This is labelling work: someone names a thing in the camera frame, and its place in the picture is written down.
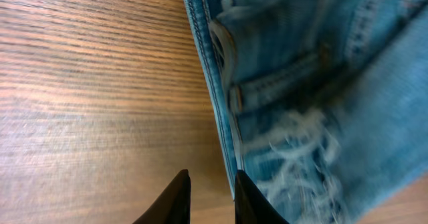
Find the light blue denim jeans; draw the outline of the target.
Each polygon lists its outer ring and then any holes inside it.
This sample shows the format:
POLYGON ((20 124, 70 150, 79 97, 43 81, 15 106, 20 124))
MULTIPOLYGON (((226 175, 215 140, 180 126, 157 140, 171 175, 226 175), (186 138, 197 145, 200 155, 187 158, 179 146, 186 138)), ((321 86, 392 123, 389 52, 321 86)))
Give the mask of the light blue denim jeans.
POLYGON ((427 0, 184 0, 230 182, 354 223, 427 172, 427 0))

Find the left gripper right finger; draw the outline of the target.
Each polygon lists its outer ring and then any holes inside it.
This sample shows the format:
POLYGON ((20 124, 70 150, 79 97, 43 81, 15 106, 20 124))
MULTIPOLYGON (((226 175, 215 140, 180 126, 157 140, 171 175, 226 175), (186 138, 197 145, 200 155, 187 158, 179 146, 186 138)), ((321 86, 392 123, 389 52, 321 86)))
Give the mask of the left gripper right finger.
POLYGON ((235 176, 236 224, 288 224, 243 170, 235 176))

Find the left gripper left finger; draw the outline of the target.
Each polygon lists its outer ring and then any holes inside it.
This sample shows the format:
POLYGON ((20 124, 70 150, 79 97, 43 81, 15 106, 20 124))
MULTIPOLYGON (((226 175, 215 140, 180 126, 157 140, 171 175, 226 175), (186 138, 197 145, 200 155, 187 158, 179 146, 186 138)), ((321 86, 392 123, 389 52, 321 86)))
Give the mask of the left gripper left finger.
POLYGON ((190 212, 191 178, 183 169, 133 224, 189 224, 190 212))

